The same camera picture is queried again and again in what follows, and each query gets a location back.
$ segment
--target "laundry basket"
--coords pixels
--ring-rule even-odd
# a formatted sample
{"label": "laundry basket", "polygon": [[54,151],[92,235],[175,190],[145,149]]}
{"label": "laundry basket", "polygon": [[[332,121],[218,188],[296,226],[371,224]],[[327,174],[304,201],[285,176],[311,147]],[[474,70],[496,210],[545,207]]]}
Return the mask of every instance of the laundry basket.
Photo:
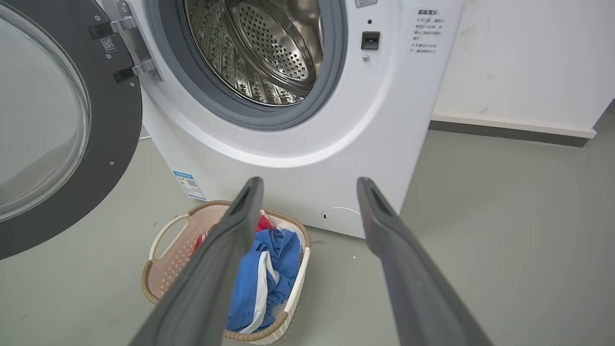
{"label": "laundry basket", "polygon": [[[141,276],[141,289],[145,297],[152,303],[157,304],[161,297],[167,292],[175,278],[184,268],[190,255],[194,250],[198,237],[209,231],[220,221],[228,207],[231,205],[229,201],[211,201],[194,208],[185,215],[178,216],[165,225],[160,233],[156,236],[154,244],[149,251],[149,260],[145,264],[143,274]],[[227,339],[249,342],[255,345],[266,345],[280,339],[288,329],[290,320],[293,318],[301,288],[305,280],[306,269],[308,267],[310,253],[310,238],[305,226],[297,220],[279,212],[265,209],[269,216],[271,224],[282,226],[297,234],[301,242],[301,251],[299,254],[299,273],[295,280],[295,285],[290,292],[290,297],[286,302],[284,309],[275,308],[273,314],[276,321],[265,330],[252,334],[239,334],[224,330],[223,336]],[[160,258],[156,258],[156,249],[164,234],[180,220],[186,220],[186,226],[176,235],[175,239],[167,247]]]}

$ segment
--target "washing machine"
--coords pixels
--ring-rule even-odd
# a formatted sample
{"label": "washing machine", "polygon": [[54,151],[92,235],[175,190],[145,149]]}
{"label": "washing machine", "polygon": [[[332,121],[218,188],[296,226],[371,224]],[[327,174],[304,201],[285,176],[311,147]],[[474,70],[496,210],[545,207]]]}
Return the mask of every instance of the washing machine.
{"label": "washing machine", "polygon": [[355,182],[401,208],[461,8],[0,0],[0,258],[105,198],[141,124],[189,197],[259,176],[265,206],[363,237]]}

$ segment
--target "clothes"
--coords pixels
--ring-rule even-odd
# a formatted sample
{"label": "clothes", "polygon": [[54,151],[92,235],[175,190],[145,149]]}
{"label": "clothes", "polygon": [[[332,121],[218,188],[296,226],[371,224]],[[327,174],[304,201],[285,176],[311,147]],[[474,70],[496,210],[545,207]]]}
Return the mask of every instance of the clothes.
{"label": "clothes", "polygon": [[259,232],[262,230],[271,230],[273,228],[273,225],[271,225],[271,222],[269,221],[269,216],[264,210],[261,210],[261,216],[258,219],[258,226],[256,228],[256,231]]}
{"label": "clothes", "polygon": [[252,248],[239,264],[226,329],[249,334],[267,328],[273,308],[290,296],[299,272],[301,243],[283,228],[256,233]]}
{"label": "clothes", "polygon": [[[213,226],[211,226],[209,228],[209,231],[207,231],[205,234],[200,235],[197,240],[196,240],[196,244],[194,245],[194,249],[192,250],[192,254],[190,254],[190,258],[192,258],[192,255],[194,255],[194,252],[196,251],[196,249],[205,241],[205,237],[207,237],[207,235],[209,234],[209,232],[216,226],[218,225],[217,223],[214,223]],[[267,215],[267,213],[261,209],[261,215],[258,219],[258,226],[256,227],[256,231],[262,231],[262,230],[271,230],[275,227],[273,227],[273,225],[271,224],[271,222],[269,221],[269,216]]]}

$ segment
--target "door glass window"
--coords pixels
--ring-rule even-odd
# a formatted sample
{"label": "door glass window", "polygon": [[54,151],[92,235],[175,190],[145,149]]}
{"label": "door glass window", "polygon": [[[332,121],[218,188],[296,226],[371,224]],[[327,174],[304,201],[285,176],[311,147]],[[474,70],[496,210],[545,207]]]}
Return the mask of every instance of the door glass window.
{"label": "door glass window", "polygon": [[0,220],[58,191],[79,164],[89,128],[85,88],[38,27],[0,5]]}

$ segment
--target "white stripe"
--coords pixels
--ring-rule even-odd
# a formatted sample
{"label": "white stripe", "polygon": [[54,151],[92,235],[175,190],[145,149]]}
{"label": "white stripe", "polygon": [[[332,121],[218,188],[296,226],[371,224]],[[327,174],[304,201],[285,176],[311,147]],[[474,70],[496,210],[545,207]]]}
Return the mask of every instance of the white stripe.
{"label": "white stripe", "polygon": [[276,279],[276,283],[280,280],[280,275],[273,270],[271,265],[271,255],[269,251],[261,252],[261,257],[258,260],[258,277],[256,279],[256,301],[254,304],[254,317],[252,323],[246,328],[243,328],[240,334],[250,334],[257,330],[265,318],[265,312],[267,310],[267,295],[269,290],[267,288],[267,271]]}

